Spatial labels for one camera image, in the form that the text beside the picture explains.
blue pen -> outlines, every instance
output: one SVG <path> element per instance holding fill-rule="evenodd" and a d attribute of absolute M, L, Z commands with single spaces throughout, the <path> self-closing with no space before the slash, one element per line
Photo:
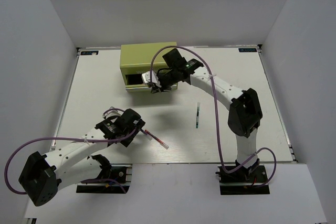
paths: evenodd
<path fill-rule="evenodd" d="M 196 129 L 198 129 L 198 118 L 199 118 L 199 111 L 201 109 L 201 103 L 197 103 L 197 113 L 196 113 Z"/>

green box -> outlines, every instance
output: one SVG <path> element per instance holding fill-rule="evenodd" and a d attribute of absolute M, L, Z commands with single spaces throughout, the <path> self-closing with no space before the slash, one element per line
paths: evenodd
<path fill-rule="evenodd" d="M 176 42 L 122 45 L 120 52 L 120 70 L 126 90 L 128 92 L 149 91 L 150 88 L 143 84 L 141 74 L 150 70 L 151 61 L 157 51 L 166 46 L 176 45 Z M 172 49 L 173 48 L 167 48 L 156 57 L 153 64 L 155 72 L 160 68 L 168 67 L 162 56 Z M 174 85 L 172 89 L 177 89 L 177 84 Z"/>

white wall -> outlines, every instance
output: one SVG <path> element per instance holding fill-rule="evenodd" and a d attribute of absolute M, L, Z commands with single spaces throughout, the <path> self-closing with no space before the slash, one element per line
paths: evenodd
<path fill-rule="evenodd" d="M 0 0 L 0 169 L 14 149 L 52 135 L 76 49 L 50 0 Z M 9 179 L 18 177 L 34 144 L 18 153 Z M 1 223 L 21 223 L 27 196 L 11 193 L 0 179 Z"/>
<path fill-rule="evenodd" d="M 298 160 L 336 223 L 336 0 L 287 0 L 263 62 Z"/>
<path fill-rule="evenodd" d="M 76 47 L 261 44 L 286 0 L 51 0 Z"/>

